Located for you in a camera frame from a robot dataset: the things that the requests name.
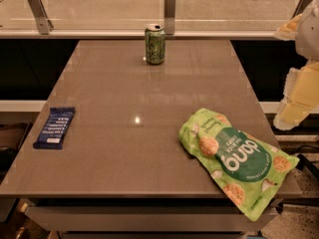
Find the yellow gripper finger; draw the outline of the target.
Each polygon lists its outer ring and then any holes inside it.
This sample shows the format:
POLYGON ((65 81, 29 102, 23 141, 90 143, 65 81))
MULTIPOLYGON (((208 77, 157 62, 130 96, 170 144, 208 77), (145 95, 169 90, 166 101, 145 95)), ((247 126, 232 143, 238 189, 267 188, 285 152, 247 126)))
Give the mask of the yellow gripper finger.
POLYGON ((273 124, 280 130, 299 126, 319 106, 319 63, 291 68, 273 124))
POLYGON ((302 15, 298 14, 283 24, 275 31, 274 37, 279 40, 294 40, 301 17, 302 15))

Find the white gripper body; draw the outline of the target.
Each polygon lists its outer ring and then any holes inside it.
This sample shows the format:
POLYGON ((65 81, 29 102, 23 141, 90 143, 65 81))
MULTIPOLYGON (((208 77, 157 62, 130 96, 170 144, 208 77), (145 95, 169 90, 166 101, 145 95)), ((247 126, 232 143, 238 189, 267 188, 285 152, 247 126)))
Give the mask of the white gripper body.
POLYGON ((295 38, 296 52, 308 60, 319 61, 319 0, 303 11, 295 38))

